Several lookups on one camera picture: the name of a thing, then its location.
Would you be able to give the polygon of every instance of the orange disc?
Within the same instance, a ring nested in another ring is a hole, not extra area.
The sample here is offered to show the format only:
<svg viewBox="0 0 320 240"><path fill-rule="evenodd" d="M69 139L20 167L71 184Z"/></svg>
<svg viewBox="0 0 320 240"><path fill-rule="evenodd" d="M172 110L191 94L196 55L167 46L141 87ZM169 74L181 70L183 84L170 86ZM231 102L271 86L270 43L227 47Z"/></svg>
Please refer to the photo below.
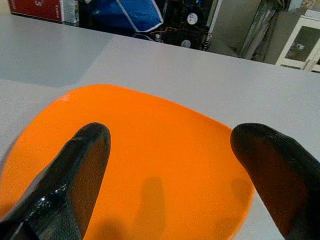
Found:
<svg viewBox="0 0 320 240"><path fill-rule="evenodd" d="M0 217L82 126L111 133L111 153L85 240L224 240L254 187L231 130L191 109L113 85L74 89L21 133L0 180Z"/></svg>

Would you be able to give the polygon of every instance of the glass panel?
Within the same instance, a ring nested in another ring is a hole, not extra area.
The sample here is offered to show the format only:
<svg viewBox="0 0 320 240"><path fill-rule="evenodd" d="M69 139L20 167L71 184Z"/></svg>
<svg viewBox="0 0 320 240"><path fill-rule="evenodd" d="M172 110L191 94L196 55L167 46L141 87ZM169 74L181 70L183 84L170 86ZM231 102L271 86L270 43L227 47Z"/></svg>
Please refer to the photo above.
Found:
<svg viewBox="0 0 320 240"><path fill-rule="evenodd" d="M286 68L290 68L290 69L301 69L300 67L297 67L297 66L289 66L289 65L284 65L284 64L281 64L281 67L286 67Z"/></svg>
<svg viewBox="0 0 320 240"><path fill-rule="evenodd" d="M302 26L285 58L305 62L319 38L320 29Z"/></svg>

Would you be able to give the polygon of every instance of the white cabinet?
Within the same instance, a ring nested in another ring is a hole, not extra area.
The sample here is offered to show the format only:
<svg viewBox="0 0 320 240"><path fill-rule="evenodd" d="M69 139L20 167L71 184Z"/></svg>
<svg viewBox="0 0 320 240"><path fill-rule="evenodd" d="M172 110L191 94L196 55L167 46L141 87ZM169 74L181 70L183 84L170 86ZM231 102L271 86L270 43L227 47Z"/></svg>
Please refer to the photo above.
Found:
<svg viewBox="0 0 320 240"><path fill-rule="evenodd" d="M302 15L275 64L320 73L320 19Z"/></svg>

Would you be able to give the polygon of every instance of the white tabletop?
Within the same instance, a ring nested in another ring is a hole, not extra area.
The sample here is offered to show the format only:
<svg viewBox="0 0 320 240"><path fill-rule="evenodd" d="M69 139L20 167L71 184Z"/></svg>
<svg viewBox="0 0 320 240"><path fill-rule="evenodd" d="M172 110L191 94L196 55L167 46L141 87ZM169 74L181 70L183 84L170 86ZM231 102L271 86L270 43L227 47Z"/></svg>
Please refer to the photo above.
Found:
<svg viewBox="0 0 320 240"><path fill-rule="evenodd" d="M320 74L19 16L0 16L0 159L46 105L108 83L231 128L267 124L320 159ZM236 240L283 239L256 194Z"/></svg>

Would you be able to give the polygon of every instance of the wall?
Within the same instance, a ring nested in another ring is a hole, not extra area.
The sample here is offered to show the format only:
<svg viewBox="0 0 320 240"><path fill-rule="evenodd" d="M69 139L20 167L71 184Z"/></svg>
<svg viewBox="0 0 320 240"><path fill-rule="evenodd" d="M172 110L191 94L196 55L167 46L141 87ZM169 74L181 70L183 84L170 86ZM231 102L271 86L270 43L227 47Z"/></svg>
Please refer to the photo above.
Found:
<svg viewBox="0 0 320 240"><path fill-rule="evenodd" d="M223 0L213 37L240 51L261 0Z"/></svg>

